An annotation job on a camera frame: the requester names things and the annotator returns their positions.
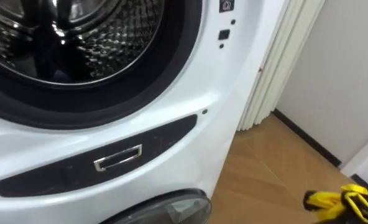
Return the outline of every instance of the white washing machine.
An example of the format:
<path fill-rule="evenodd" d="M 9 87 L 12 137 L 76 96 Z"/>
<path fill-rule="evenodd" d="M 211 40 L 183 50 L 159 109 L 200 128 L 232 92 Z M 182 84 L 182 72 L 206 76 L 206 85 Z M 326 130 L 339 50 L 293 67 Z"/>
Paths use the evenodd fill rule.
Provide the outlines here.
<path fill-rule="evenodd" d="M 284 4 L 0 0 L 0 223 L 205 223 Z"/>

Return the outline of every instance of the wooden floor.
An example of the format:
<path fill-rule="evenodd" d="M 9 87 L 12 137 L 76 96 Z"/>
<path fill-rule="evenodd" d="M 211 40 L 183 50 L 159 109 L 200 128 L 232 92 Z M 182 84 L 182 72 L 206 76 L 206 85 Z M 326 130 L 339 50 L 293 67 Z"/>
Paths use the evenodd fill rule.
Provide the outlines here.
<path fill-rule="evenodd" d="M 315 216 L 302 207 L 305 191 L 340 191 L 351 182 L 271 115 L 236 134 L 208 223 L 313 223 Z"/>

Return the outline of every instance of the small black button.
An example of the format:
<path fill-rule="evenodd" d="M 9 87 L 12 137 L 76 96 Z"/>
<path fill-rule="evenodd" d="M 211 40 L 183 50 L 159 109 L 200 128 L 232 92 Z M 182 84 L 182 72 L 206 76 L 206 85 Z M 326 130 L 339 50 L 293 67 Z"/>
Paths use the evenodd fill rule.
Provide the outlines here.
<path fill-rule="evenodd" d="M 234 10 L 235 0 L 220 0 L 220 12 Z"/>
<path fill-rule="evenodd" d="M 219 33 L 219 40 L 226 40 L 229 37 L 229 30 L 221 30 Z"/>

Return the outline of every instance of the door handle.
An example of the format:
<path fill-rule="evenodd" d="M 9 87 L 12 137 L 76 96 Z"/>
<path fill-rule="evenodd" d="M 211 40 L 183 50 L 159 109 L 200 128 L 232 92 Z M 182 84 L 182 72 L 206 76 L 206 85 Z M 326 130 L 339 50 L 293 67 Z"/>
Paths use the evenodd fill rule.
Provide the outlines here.
<path fill-rule="evenodd" d="M 97 159 L 93 163 L 97 172 L 104 172 L 107 169 L 110 169 L 119 164 L 130 162 L 133 159 L 141 156 L 141 154 L 142 154 L 142 144 L 131 147 L 129 149 L 125 149 L 113 155 Z"/>

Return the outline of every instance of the black plastic panel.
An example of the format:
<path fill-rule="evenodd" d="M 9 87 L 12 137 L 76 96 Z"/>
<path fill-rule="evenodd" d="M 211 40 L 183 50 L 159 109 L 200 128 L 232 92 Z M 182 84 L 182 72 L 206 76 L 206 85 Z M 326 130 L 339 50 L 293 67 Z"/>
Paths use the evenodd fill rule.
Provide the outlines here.
<path fill-rule="evenodd" d="M 226 39 L 228 39 L 229 33 L 230 33 L 229 29 L 221 30 L 220 33 L 219 33 L 219 40 L 226 40 Z"/>
<path fill-rule="evenodd" d="M 78 190 L 128 173 L 172 147 L 190 132 L 197 116 L 191 115 L 133 137 L 114 142 L 62 161 L 0 180 L 0 196 L 30 197 Z M 142 155 L 104 172 L 95 169 L 94 161 L 125 149 L 142 145 Z"/>
<path fill-rule="evenodd" d="M 220 12 L 229 12 L 234 10 L 235 0 L 220 0 Z"/>

